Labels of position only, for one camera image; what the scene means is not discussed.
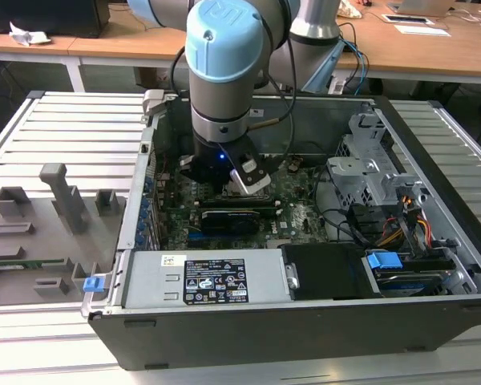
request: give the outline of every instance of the white tissue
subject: white tissue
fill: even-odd
[[[28,47],[30,44],[43,44],[51,42],[44,32],[29,32],[28,30],[22,30],[21,28],[14,26],[12,22],[10,22],[9,25],[9,36],[12,36],[17,43],[23,44],[26,47]]]
[[[349,0],[342,0],[338,8],[338,16],[344,18],[362,18],[360,11],[354,8]]]

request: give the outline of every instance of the yellow wire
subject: yellow wire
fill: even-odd
[[[425,221],[417,221],[417,222],[420,223],[422,226],[424,226],[424,235],[426,237],[426,243],[427,243],[428,234],[430,233],[427,227],[427,223]]]
[[[383,246],[383,245],[388,245],[390,242],[392,242],[394,239],[402,235],[402,229],[399,229],[394,235],[388,237],[386,240],[378,244],[378,246]]]

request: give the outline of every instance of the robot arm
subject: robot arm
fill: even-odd
[[[187,31],[195,158],[210,180],[193,177],[195,172],[189,176],[219,184],[226,175],[246,195],[264,188],[271,181],[269,173],[246,135],[253,85],[261,71],[281,83],[292,83],[289,50],[284,48],[292,39],[297,54],[303,55],[303,64],[296,65],[299,88],[324,89],[317,78],[329,78],[340,55],[331,54],[332,47],[338,47],[335,16],[340,0],[301,0],[301,7],[299,0],[128,2],[141,17]],[[226,165],[221,161],[225,157]]]

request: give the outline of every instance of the motherboard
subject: motherboard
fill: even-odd
[[[326,242],[313,200],[318,171],[289,160],[287,168],[271,176],[271,185],[250,197],[233,182],[217,192],[178,172],[160,173],[154,202],[161,214],[161,248],[275,249]]]

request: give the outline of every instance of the blue drive latch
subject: blue drive latch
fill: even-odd
[[[371,269],[402,269],[401,258],[390,251],[373,252],[367,256]]]
[[[83,282],[84,293],[103,293],[105,291],[105,277],[88,277]]]

